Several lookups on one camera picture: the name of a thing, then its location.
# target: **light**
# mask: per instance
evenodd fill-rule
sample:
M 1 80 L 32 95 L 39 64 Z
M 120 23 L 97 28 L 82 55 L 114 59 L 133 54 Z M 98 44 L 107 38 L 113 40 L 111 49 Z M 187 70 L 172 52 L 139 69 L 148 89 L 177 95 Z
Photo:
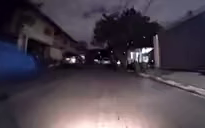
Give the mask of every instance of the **light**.
M 153 50 L 153 48 L 143 48 L 142 54 L 147 54 L 147 53 L 151 52 L 152 50 Z
M 130 52 L 130 59 L 133 60 L 134 59 L 134 53 Z
M 98 59 L 94 59 L 94 62 L 99 63 L 99 60 Z
M 110 61 L 110 60 L 102 60 L 101 63 L 102 63 L 102 64 L 111 64 L 111 61 Z
M 139 52 L 136 52 L 136 62 L 139 62 Z
M 65 58 L 66 61 L 70 61 L 70 58 Z
M 81 58 L 82 58 L 82 59 L 84 59 L 84 60 L 85 60 L 85 58 L 86 58 L 86 57 L 85 57 L 85 55 L 80 55 L 80 56 L 81 56 Z
M 119 61 L 117 61 L 117 65 L 121 65 L 121 61 L 119 60 Z
M 71 63 L 71 64 L 76 63 L 76 58 L 75 58 L 75 57 L 72 57 L 72 58 L 70 59 L 70 63 Z
M 143 56 L 143 62 L 148 63 L 149 62 L 149 57 L 148 56 Z

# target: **wall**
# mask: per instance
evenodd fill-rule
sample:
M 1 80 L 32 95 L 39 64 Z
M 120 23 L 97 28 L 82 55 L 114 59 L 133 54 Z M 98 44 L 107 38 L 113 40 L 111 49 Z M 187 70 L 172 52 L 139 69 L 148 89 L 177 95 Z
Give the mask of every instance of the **wall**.
M 63 59 L 62 51 L 56 48 L 50 48 L 50 56 L 53 60 L 60 61 Z
M 205 69 L 205 13 L 159 34 L 161 68 Z
M 62 35 L 54 36 L 53 45 L 55 47 L 63 49 L 66 47 L 67 43 L 68 43 L 67 39 L 64 36 Z
M 49 29 L 52 31 L 51 35 L 45 34 L 45 29 Z M 33 38 L 38 40 L 39 42 L 48 44 L 48 45 L 53 45 L 53 28 L 49 26 L 47 23 L 42 21 L 41 19 L 36 18 L 34 25 L 28 26 L 26 25 L 24 27 L 24 33 L 28 35 L 29 38 Z

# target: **building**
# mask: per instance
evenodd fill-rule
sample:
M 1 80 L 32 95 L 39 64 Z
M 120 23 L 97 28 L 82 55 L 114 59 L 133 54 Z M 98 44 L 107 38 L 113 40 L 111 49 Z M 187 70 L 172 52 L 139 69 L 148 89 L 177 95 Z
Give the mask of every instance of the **building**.
M 205 11 L 160 32 L 154 47 L 159 68 L 205 70 Z
M 0 9 L 1 16 L 8 16 L 6 22 L 0 23 L 0 37 L 10 37 L 11 42 L 17 43 L 19 50 L 46 63 L 57 63 L 62 61 L 66 52 L 78 51 L 75 47 L 78 43 L 35 5 L 19 0 L 11 1 L 14 3 L 6 5 L 8 2 L 5 1 Z

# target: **blue object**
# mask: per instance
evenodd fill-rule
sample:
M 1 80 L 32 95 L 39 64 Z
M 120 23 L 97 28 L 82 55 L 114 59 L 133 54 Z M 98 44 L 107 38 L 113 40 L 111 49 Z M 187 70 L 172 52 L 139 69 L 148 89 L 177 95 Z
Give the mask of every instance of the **blue object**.
M 36 70 L 34 58 L 18 51 L 16 43 L 0 41 L 0 78 L 30 75 Z

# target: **blurred object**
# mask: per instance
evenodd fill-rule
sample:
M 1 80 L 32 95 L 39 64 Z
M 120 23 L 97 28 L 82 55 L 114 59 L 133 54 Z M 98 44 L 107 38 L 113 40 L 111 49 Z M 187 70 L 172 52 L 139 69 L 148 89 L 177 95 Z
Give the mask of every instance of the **blurred object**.
M 103 65 L 111 64 L 111 60 L 109 58 L 102 58 L 101 64 L 103 64 Z
M 85 55 L 75 54 L 71 52 L 67 52 L 63 55 L 63 64 L 84 64 L 85 63 Z
M 11 43 L 0 41 L 0 79 L 26 76 L 36 70 L 32 56 L 18 51 Z
M 134 63 L 129 63 L 129 64 L 127 64 L 127 70 L 134 71 L 134 70 L 135 70 L 135 65 L 134 65 Z
M 94 59 L 94 63 L 100 64 L 100 61 L 98 59 Z
M 121 61 L 120 60 L 117 61 L 117 65 L 118 66 L 121 65 Z

